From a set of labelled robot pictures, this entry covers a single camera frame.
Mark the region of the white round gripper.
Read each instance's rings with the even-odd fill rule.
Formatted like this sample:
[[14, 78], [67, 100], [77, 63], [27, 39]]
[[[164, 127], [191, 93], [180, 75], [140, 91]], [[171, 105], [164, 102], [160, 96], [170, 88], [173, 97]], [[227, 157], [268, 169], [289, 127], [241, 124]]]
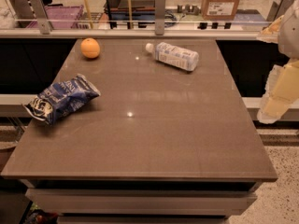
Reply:
[[272, 124], [299, 99], [299, 0], [257, 35], [259, 41], [278, 43], [280, 53], [289, 58], [283, 66], [274, 65], [265, 85], [257, 119]]

